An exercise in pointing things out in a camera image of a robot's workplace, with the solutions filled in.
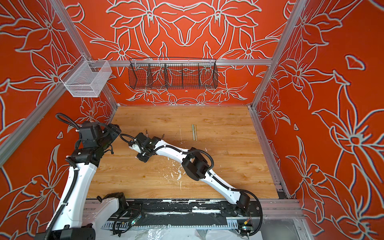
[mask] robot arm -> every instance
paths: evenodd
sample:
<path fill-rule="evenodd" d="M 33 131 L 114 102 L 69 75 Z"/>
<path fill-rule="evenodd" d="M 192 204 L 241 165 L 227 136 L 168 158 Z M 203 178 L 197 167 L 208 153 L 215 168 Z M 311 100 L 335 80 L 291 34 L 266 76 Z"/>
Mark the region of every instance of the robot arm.
<path fill-rule="evenodd" d="M 94 239 L 96 231 L 113 213 L 121 208 L 127 208 L 125 197 L 121 201 L 118 196 L 110 194 L 101 201 L 97 211 L 93 215 L 86 216 L 83 221 L 83 209 L 89 185 L 99 166 L 100 159 L 121 130 L 118 125 L 106 125 L 100 122 L 86 121 L 78 126 L 62 113 L 58 113 L 56 117 L 76 128 L 76 131 L 79 132 L 79 140 L 75 144 L 73 153 L 66 158 L 70 168 L 58 208 L 49 222 L 46 232 L 36 234 L 34 239 L 75 240 L 91 239 L 92 237 Z M 83 148 L 79 148 L 80 142 L 83 144 Z"/>
<path fill-rule="evenodd" d="M 246 190 L 236 189 L 231 186 L 229 183 L 224 181 L 219 177 L 213 170 L 213 159 L 206 152 L 191 148 L 191 149 L 182 149 L 173 145 L 168 144 L 164 140 L 153 137 L 150 139 L 146 137 L 143 133 L 139 133 L 134 139 L 134 141 L 127 141 L 123 136 L 129 136 L 127 134 L 121 134 L 120 137 L 128 142 L 129 148 L 138 152 L 137 158 L 143 162 L 147 162 L 148 159 L 154 155 L 161 155 L 173 159 L 183 166 L 187 175 L 196 181 L 202 181 L 216 191 L 222 194 L 225 199 L 231 203 L 236 204 L 239 210 L 242 212 L 248 211 L 248 205 L 250 198 L 245 193 Z M 208 165 L 206 159 L 202 156 L 205 154 L 211 160 L 211 166 Z"/>

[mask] wooden floor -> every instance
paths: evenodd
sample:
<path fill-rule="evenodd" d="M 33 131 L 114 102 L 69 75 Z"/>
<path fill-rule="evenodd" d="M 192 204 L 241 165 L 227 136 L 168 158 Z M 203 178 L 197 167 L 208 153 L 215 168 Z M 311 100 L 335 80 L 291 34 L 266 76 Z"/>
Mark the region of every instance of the wooden floor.
<path fill-rule="evenodd" d="M 229 184 L 259 198 L 278 198 L 245 106 L 125 106 L 118 108 L 112 123 L 132 136 L 146 131 L 150 138 L 164 134 L 164 141 L 172 145 L 207 151 L 214 171 Z M 197 141 L 192 124 L 197 126 Z M 223 198 L 209 185 L 190 179 L 172 159 L 152 156 L 141 162 L 119 137 L 113 150 L 114 155 L 108 152 L 101 159 L 88 197 L 124 192 L 126 198 Z"/>

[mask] white paint splatter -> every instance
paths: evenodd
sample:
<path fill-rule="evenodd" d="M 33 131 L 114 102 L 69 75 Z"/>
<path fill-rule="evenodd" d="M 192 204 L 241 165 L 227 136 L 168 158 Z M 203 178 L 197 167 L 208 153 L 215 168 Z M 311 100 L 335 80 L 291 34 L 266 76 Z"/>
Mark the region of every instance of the white paint splatter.
<path fill-rule="evenodd" d="M 181 178 L 181 171 L 180 171 L 180 169 L 178 169 L 177 171 L 179 172 L 179 177 L 177 178 L 177 180 L 179 181 Z"/>

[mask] orange wall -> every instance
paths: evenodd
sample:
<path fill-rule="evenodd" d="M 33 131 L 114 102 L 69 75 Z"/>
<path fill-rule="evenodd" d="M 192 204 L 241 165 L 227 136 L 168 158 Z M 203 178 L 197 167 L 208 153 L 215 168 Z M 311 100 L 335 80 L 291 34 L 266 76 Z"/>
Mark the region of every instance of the orange wall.
<path fill-rule="evenodd" d="M 293 8 L 290 0 L 63 0 L 94 59 L 270 58 Z M 109 88 L 118 103 L 248 104 L 266 66 L 219 68 L 216 90 L 133 90 L 127 68 L 114 68 Z"/>
<path fill-rule="evenodd" d="M 64 26 L 45 0 L 0 3 L 0 144 L 60 84 L 79 57 Z M 0 239 L 32 239 L 45 230 L 67 178 L 65 156 L 78 134 L 55 118 L 106 122 L 112 107 L 99 98 L 66 92 L 0 168 Z"/>
<path fill-rule="evenodd" d="M 111 116 L 100 98 L 74 98 L 65 92 L 0 168 L 0 239 L 32 239 L 53 216 L 68 177 L 65 156 L 79 138 L 55 118 L 59 112 L 77 123 L 106 122 Z"/>
<path fill-rule="evenodd" d="M 0 144 L 80 56 L 47 2 L 7 0 L 0 5 Z"/>
<path fill-rule="evenodd" d="M 316 239 L 384 236 L 382 1 L 310 0 L 258 115 Z"/>

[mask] black cable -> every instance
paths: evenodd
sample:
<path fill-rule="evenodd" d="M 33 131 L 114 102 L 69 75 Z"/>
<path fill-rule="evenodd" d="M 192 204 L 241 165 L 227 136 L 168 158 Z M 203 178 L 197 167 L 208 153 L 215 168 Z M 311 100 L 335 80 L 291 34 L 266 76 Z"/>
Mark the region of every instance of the black cable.
<path fill-rule="evenodd" d="M 110 144 L 109 146 L 111 147 L 111 149 L 105 150 L 104 153 L 106 153 L 106 152 L 108 152 L 108 151 L 111 151 L 111 154 L 115 154 L 115 153 L 113 152 L 112 144 Z"/>
<path fill-rule="evenodd" d="M 234 192 L 245 192 L 245 193 L 248 193 L 250 195 L 252 195 L 255 200 L 256 200 L 256 203 L 259 207 L 259 210 L 260 210 L 260 221 L 259 221 L 259 225 L 257 226 L 256 230 L 254 230 L 253 232 L 249 233 L 250 236 L 253 236 L 255 235 L 259 230 L 260 228 L 262 227 L 262 223 L 263 223 L 263 210 L 262 210 L 262 205 L 259 201 L 259 199 L 250 191 L 248 190 L 244 190 L 244 189 L 231 189 L 231 191 L 234 191 Z"/>
<path fill-rule="evenodd" d="M 79 128 L 79 125 L 77 125 L 77 123 L 75 123 L 75 121 L 73 121 L 70 117 L 68 117 L 67 115 L 65 115 L 64 113 L 56 113 L 56 118 L 60 121 L 62 121 L 63 123 L 66 123 L 74 128 L 77 129 L 78 133 L 79 133 L 79 140 L 76 141 L 75 145 L 74 145 L 74 148 L 75 149 L 79 149 L 79 146 L 80 146 L 80 143 L 81 143 L 81 139 L 83 138 L 81 136 L 81 132 L 80 132 L 80 128 Z"/>
<path fill-rule="evenodd" d="M 228 187 L 227 185 L 225 185 L 224 183 L 222 183 L 220 180 L 218 180 L 215 176 L 212 176 L 212 178 L 213 178 L 216 182 L 218 182 L 221 186 L 223 186 L 224 188 L 226 188 L 226 189 L 228 189 L 228 190 L 231 190 L 231 191 L 234 191 L 234 192 L 245 192 L 245 193 L 248 193 L 248 194 L 252 195 L 252 196 L 255 198 L 256 203 L 257 203 L 257 205 L 258 205 L 258 207 L 259 207 L 259 210 L 260 210 L 260 221 L 259 221 L 259 225 L 257 226 L 256 230 L 255 230 L 254 232 L 252 232 L 252 233 L 249 234 L 250 236 L 255 235 L 255 234 L 260 230 L 260 228 L 261 228 L 261 226 L 262 226 L 262 223 L 263 223 L 263 210 L 262 210 L 261 203 L 260 203 L 259 199 L 256 197 L 256 195 L 253 194 L 252 192 L 248 191 L 248 190 L 244 190 L 244 189 L 232 189 L 232 188 Z"/>
<path fill-rule="evenodd" d="M 128 141 L 127 139 L 123 138 L 123 136 L 130 137 L 133 140 L 135 140 L 134 137 L 132 137 L 131 135 L 128 135 L 128 134 L 124 134 L 124 133 L 120 134 L 121 140 L 123 140 L 124 142 L 128 143 L 129 146 L 132 146 L 133 144 L 135 144 L 135 141 Z"/>
<path fill-rule="evenodd" d="M 55 215 L 53 216 L 49 226 L 47 227 L 47 230 L 46 230 L 46 234 L 45 234 L 45 237 L 44 237 L 44 240 L 48 240 L 50 235 L 51 235 L 51 232 L 52 232 L 52 229 L 53 229 L 53 226 L 55 225 L 57 219 L 59 218 L 60 214 L 62 213 L 64 207 L 66 206 L 66 204 L 68 203 L 68 200 L 73 192 L 73 189 L 74 189 L 74 186 L 76 185 L 76 181 L 77 181 L 77 177 L 79 175 L 79 170 L 76 166 L 76 163 L 74 163 L 73 161 L 71 161 L 69 158 L 66 158 L 65 159 L 69 165 L 71 167 L 73 167 L 73 180 L 72 180 L 72 183 L 71 183 L 71 186 L 67 192 L 67 194 L 65 195 L 65 198 L 63 200 L 63 202 L 61 203 L 61 206 L 59 207 L 59 209 L 56 211 Z"/>
<path fill-rule="evenodd" d="M 214 159 L 213 159 L 213 158 L 211 157 L 211 155 L 209 155 L 207 152 L 204 152 L 203 150 L 200 150 L 200 149 L 193 149 L 193 150 L 190 150 L 190 151 L 187 151 L 187 152 L 183 152 L 183 151 L 181 151 L 180 149 L 178 149 L 178 148 L 176 148 L 176 147 L 174 147 L 174 146 L 171 146 L 171 145 L 165 145 L 165 146 L 160 146 L 160 147 L 155 148 L 155 149 L 151 152 L 151 154 L 149 155 L 149 157 L 151 157 L 153 154 L 155 154 L 157 150 L 162 149 L 162 148 L 164 148 L 164 147 L 171 148 L 171 149 L 173 149 L 173 150 L 175 150 L 175 151 L 177 151 L 177 152 L 181 152 L 182 154 L 190 154 L 190 153 L 193 153 L 193 152 L 200 152 L 200 153 L 205 154 L 205 155 L 209 158 L 209 160 L 211 161 L 211 166 L 209 166 L 208 169 L 207 169 L 208 174 L 211 175 L 211 173 L 209 172 L 209 170 L 211 170 L 211 169 L 214 167 Z"/>
<path fill-rule="evenodd" d="M 125 214 L 128 213 L 129 210 L 137 210 L 137 215 L 134 216 L 134 217 L 131 217 L 129 219 L 120 219 L 122 216 L 124 216 Z M 141 207 L 138 206 L 138 205 L 132 205 L 130 207 L 128 207 L 125 211 L 121 212 L 119 214 L 119 216 L 117 218 L 109 218 L 108 221 L 114 221 L 113 223 L 113 226 L 112 226 L 112 232 L 113 232 L 113 235 L 115 234 L 118 234 L 119 237 L 122 233 L 125 233 L 127 232 L 132 226 L 129 226 L 126 230 L 122 231 L 122 230 L 116 230 L 116 225 L 118 222 L 130 222 L 130 221 L 133 221 L 135 220 L 136 218 L 138 218 L 140 216 L 140 213 L 141 213 Z"/>

